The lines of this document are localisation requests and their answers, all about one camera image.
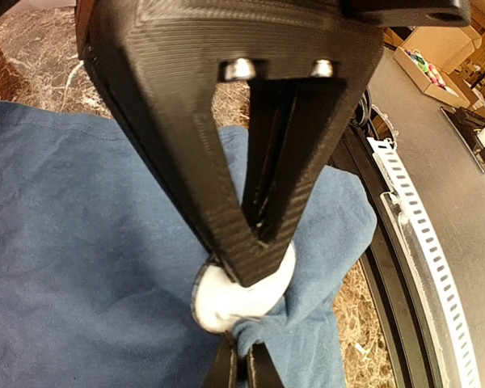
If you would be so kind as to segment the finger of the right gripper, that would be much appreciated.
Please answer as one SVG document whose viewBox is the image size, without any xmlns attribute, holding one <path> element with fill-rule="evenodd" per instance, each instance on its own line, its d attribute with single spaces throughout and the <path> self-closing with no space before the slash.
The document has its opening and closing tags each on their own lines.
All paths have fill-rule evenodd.
<svg viewBox="0 0 485 388">
<path fill-rule="evenodd" d="M 76 24 L 103 101 L 212 257 L 245 287 L 276 272 L 297 225 L 272 244 L 248 225 L 211 111 L 216 85 L 342 79 L 345 129 L 382 56 L 381 28 L 337 1 L 80 1 Z"/>
<path fill-rule="evenodd" d="M 290 239 L 347 121 L 338 78 L 254 80 L 242 210 L 256 237 Z"/>
</svg>

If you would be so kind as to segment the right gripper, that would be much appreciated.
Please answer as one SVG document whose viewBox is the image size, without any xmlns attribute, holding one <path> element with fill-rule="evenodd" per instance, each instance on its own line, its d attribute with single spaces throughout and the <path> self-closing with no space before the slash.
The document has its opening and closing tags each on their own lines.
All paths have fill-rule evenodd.
<svg viewBox="0 0 485 388">
<path fill-rule="evenodd" d="M 344 15 L 378 27 L 465 27 L 470 2 L 462 0 L 340 1 Z"/>
</svg>

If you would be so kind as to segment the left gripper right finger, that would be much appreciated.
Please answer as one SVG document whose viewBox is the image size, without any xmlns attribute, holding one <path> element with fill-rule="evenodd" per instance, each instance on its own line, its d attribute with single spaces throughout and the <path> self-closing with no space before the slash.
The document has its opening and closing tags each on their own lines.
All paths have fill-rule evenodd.
<svg viewBox="0 0 485 388">
<path fill-rule="evenodd" d="M 284 388 L 264 343 L 252 345 L 246 361 L 250 388 Z"/>
</svg>

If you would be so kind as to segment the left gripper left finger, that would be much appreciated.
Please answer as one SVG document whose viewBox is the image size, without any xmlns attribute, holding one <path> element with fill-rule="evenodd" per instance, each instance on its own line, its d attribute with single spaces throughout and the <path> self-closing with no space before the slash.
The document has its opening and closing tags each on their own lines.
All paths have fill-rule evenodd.
<svg viewBox="0 0 485 388">
<path fill-rule="evenodd" d="M 238 351 L 230 333 L 221 335 L 213 363 L 205 377 L 204 388 L 235 388 L 237 383 Z"/>
</svg>

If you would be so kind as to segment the blue t-shirt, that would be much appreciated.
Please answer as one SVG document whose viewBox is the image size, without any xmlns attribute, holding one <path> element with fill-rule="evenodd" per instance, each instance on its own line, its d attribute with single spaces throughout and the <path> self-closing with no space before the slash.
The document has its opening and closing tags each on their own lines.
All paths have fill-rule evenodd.
<svg viewBox="0 0 485 388">
<path fill-rule="evenodd" d="M 359 178 L 325 167 L 266 317 L 287 387 L 342 387 L 332 303 L 371 243 Z M 219 339 L 192 317 L 202 247 L 114 120 L 0 102 L 0 387 L 199 387 Z"/>
</svg>

